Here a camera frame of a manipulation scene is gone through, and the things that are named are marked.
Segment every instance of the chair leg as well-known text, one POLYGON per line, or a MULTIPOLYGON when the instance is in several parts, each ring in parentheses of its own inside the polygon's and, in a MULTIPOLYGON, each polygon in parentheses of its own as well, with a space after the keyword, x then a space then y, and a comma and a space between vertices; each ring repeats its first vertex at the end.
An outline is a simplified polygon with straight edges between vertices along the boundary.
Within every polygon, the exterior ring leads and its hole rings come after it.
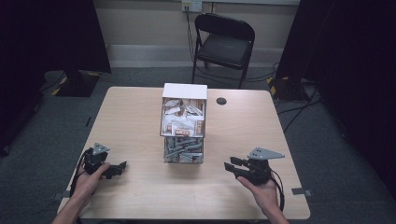
POLYGON ((243 81, 245 80, 245 78, 247 77, 247 73, 248 73, 248 67, 245 66, 245 67, 244 67, 244 70, 243 70, 243 72, 242 72, 242 76, 241 76, 241 78, 239 79, 238 90, 241 89, 242 82, 243 82, 243 81))
POLYGON ((197 58, 194 57, 194 65, 192 66, 192 78, 191 78, 191 84, 194 84, 194 78, 195 78, 195 69, 197 67, 197 58))

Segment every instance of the black cable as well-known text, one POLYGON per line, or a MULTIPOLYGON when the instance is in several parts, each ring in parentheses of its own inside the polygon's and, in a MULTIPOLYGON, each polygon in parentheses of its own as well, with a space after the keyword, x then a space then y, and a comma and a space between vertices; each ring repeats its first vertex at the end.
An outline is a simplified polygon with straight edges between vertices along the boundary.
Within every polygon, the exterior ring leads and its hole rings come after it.
POLYGON ((184 10, 186 12, 186 17, 187 17, 187 25, 188 25, 188 30, 187 30, 187 38, 189 39, 189 50, 190 50, 190 56, 191 56, 191 61, 194 62, 194 47, 192 45, 192 36, 191 36, 191 28, 190 28, 190 9, 189 7, 184 7, 184 10))
POLYGON ((84 160, 85 156, 88 154, 88 151, 89 151, 89 149, 85 150, 84 153, 82 153, 81 157, 78 160, 78 165, 76 167, 76 171, 73 176, 72 185, 70 186, 70 197, 72 197, 72 195, 76 189, 76 184, 77 184, 77 180, 78 180, 79 176, 86 172, 86 171, 84 171, 81 174, 78 173, 79 167, 81 167, 81 164, 82 164, 82 160, 84 160))
POLYGON ((279 190, 279 199, 280 199, 280 211, 283 212, 283 209, 285 208, 285 193, 283 191, 283 183, 282 183, 282 179, 280 178, 279 174, 277 172, 275 172, 274 170, 271 169, 271 172, 273 172, 274 174, 276 174, 277 178, 279 179, 280 185, 277 183, 277 181, 270 176, 270 179, 275 183, 277 189, 279 190))
POLYGON ((315 87, 315 90, 314 90, 314 92, 312 93, 312 96, 311 96, 311 98, 308 100, 308 102, 306 102, 306 104, 300 109, 300 111, 294 116, 294 118, 289 122, 289 124, 286 126, 286 128, 283 130, 283 133, 285 133, 287 130, 288 130, 288 128, 289 128, 289 126, 297 119, 297 117, 301 114, 301 112, 303 112, 303 110, 307 107, 307 106, 309 106, 309 103, 311 103, 311 101, 314 99, 314 96, 315 96, 315 93, 317 92, 317 90, 318 90, 318 86, 316 86, 315 87))
POLYGON ((58 83, 58 82, 61 80, 61 78, 62 78, 63 76, 64 76, 64 71, 62 71, 61 76, 58 77, 58 79, 56 79, 56 81, 55 81, 54 83, 50 84, 48 87, 44 87, 43 89, 41 89, 41 90, 39 90, 39 91, 45 91, 45 90, 47 90, 47 89, 53 87, 56 83, 58 83))
MULTIPOLYGON (((321 102, 321 100, 322 100, 322 99, 319 98, 319 99, 316 100, 314 103, 312 103, 312 104, 310 104, 310 105, 308 105, 308 106, 315 105, 315 104, 321 102)), ((286 113, 286 112, 290 112, 290 111, 293 111, 293 110, 298 110, 298 109, 301 109, 301 108, 304 108, 304 107, 305 107, 305 105, 299 106, 299 107, 295 107, 295 108, 292 108, 292 109, 287 109, 287 110, 281 111, 281 112, 279 112, 279 113, 277 113, 277 114, 280 115, 280 114, 283 114, 283 113, 286 113)))
POLYGON ((273 64, 273 69, 274 69, 274 70, 277 70, 277 69, 275 69, 275 65, 276 65, 276 64, 279 64, 279 63, 274 63, 274 64, 273 64))

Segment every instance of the white box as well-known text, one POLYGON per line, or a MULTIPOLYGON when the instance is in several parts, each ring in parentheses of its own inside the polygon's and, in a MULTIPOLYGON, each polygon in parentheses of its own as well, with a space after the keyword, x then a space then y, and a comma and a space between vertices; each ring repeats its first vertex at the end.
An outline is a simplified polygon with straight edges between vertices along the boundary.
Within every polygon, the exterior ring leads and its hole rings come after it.
POLYGON ((160 136, 205 137, 207 86, 165 83, 160 136))

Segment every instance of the white wall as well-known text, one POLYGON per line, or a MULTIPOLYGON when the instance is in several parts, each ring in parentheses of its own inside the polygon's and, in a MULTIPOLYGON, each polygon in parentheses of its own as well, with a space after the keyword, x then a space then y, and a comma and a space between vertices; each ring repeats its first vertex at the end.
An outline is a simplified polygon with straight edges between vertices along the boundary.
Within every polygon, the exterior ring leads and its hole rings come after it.
MULTIPOLYGON (((188 46, 187 18, 180 1, 94 0, 108 45, 188 46)), ((297 6, 214 3, 213 12, 248 22, 256 32, 255 48, 283 49, 297 6)), ((212 3, 203 3, 210 12, 212 3)), ((190 27, 195 41, 194 18, 190 27)))

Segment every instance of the black folding chair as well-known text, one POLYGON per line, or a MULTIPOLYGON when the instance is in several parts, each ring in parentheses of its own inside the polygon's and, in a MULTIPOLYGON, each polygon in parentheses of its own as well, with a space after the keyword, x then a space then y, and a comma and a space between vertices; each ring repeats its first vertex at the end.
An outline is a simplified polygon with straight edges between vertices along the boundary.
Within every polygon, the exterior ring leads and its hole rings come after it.
POLYGON ((191 83, 194 83, 197 60, 224 67, 243 70, 238 89, 246 78, 255 33, 245 21, 212 13, 201 14, 195 19, 197 40, 191 83), (201 32, 209 33, 203 43, 201 32))

